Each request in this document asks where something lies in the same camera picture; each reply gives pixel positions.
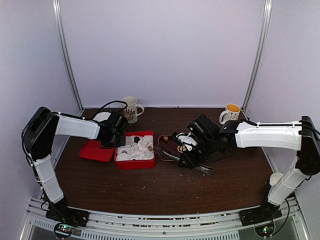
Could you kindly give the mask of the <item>dark brown chocolate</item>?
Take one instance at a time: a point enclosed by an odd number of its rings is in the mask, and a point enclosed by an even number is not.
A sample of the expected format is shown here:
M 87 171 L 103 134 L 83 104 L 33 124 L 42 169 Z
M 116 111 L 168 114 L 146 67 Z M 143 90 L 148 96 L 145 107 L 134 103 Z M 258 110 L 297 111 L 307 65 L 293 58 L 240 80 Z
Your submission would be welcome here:
M 139 138 L 138 136 L 135 136 L 134 139 L 133 139 L 133 141 L 134 141 L 135 143 L 138 143 L 138 142 L 140 141 L 140 138 Z

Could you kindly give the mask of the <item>red tin lid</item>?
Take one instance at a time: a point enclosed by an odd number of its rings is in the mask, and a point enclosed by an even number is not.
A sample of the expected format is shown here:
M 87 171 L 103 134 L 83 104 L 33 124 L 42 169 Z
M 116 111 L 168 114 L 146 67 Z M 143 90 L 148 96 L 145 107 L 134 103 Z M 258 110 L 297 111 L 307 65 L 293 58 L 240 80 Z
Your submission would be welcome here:
M 101 142 L 98 140 L 88 139 L 78 155 L 82 159 L 108 163 L 115 152 L 115 148 L 105 148 L 102 146 Z

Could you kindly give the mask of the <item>metal serving tongs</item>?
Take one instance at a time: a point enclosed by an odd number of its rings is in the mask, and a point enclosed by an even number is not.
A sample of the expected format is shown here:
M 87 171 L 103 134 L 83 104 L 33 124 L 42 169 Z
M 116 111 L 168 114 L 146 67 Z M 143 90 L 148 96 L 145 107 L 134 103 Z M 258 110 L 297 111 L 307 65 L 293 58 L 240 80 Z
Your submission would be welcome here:
M 197 169 L 197 170 L 202 171 L 203 173 L 205 173 L 207 175 L 213 175 L 214 174 L 214 169 L 213 168 L 208 167 L 208 166 L 203 165 L 203 164 L 199 164 L 197 166 L 194 166 L 194 165 L 192 165 L 191 163 L 189 163 L 187 161 L 184 161 L 184 160 L 181 161 L 180 157 L 178 157 L 178 156 L 176 156 L 174 154 L 170 154 L 168 151 L 162 149 L 159 146 L 154 146 L 153 147 L 153 151 L 154 151 L 154 154 L 157 155 L 159 158 L 163 157 L 164 155 L 169 157 L 169 160 L 164 160 L 164 162 L 174 161 L 181 168 Z

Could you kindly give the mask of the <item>red tin box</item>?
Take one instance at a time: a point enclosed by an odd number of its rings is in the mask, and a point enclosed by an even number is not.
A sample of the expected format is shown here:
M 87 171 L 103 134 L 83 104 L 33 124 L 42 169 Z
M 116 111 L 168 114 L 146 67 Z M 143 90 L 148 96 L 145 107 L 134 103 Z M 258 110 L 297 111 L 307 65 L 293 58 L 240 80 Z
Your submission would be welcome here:
M 154 139 L 154 132 L 152 130 L 144 130 L 144 131 L 135 131 L 135 132 L 127 132 L 125 137 L 127 136 L 146 136 L 151 135 Z M 116 161 L 117 149 L 114 152 L 114 162 L 119 169 L 122 170 L 132 170 L 132 169 L 149 169 L 154 168 L 156 165 L 156 156 L 151 160 L 131 160 L 131 161 Z

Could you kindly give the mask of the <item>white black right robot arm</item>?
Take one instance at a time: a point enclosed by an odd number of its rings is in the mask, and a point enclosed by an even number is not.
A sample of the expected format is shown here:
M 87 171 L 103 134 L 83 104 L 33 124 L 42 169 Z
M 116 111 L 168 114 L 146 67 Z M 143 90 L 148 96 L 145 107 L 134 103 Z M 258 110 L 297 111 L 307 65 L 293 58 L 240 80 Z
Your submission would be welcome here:
M 222 126 L 206 115 L 199 115 L 188 125 L 189 133 L 172 134 L 172 140 L 186 151 L 178 166 L 197 168 L 213 153 L 227 149 L 267 147 L 296 151 L 296 158 L 285 173 L 275 172 L 269 178 L 269 191 L 259 207 L 239 212 L 242 225 L 271 221 L 281 216 L 280 205 L 308 177 L 320 172 L 320 133 L 309 116 L 285 123 L 255 123 L 228 120 Z

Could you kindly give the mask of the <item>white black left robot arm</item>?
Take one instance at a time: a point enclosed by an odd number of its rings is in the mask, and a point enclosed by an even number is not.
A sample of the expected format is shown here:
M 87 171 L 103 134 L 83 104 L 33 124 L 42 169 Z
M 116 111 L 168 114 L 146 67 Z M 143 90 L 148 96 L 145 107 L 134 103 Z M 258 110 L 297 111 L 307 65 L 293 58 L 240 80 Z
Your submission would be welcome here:
M 104 148 L 125 145 L 127 119 L 119 112 L 103 112 L 103 120 L 81 118 L 40 107 L 21 133 L 21 144 L 35 179 L 48 202 L 46 218 L 73 226 L 84 227 L 89 212 L 69 207 L 52 165 L 55 136 L 97 140 Z

